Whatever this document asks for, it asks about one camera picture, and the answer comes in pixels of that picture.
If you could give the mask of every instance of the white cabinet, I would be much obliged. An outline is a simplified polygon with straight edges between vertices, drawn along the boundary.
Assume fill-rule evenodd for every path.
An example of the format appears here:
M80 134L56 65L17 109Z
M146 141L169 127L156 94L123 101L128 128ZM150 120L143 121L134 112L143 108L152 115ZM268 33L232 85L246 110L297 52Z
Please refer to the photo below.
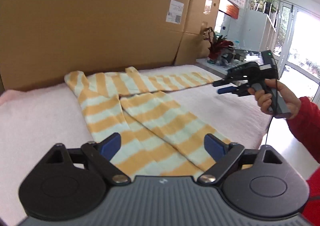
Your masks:
M267 14L246 10L240 39L242 49L253 51L272 49L275 36L276 29Z

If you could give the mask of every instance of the orange and white striped cloth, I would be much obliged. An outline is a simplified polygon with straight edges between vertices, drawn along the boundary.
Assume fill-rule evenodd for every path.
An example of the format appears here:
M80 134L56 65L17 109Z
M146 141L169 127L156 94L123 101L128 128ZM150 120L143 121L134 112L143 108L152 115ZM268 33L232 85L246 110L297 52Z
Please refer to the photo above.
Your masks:
M204 136L211 133L230 143L163 92L212 83L204 73L148 77L130 67L126 73L88 77L75 71L65 76L65 82L78 98L96 142L114 132L121 134L121 149L111 162L132 179L135 175L197 178L214 164L204 149Z

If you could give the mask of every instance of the logo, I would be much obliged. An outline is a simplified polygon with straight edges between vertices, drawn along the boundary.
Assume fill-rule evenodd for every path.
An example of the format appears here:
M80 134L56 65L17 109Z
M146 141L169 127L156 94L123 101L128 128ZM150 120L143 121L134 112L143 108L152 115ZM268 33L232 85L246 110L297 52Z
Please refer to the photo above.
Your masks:
M166 184L167 182L168 182L167 179L160 179L160 180L159 180L159 183L161 183L161 184Z

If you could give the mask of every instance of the red sleeve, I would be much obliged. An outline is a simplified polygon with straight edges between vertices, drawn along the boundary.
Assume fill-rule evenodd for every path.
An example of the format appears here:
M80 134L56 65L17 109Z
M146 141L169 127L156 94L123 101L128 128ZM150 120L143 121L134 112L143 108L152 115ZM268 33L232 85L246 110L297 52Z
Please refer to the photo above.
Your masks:
M301 107L298 115L287 120L291 133L320 162L320 110L307 97L300 98Z

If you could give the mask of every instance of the qr code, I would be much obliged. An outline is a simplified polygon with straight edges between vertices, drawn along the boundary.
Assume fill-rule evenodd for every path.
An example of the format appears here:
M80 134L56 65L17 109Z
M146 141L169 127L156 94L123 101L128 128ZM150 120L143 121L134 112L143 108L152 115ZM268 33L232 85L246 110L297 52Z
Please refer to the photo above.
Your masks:
M181 15L176 15L176 19L174 20L176 23L180 23Z

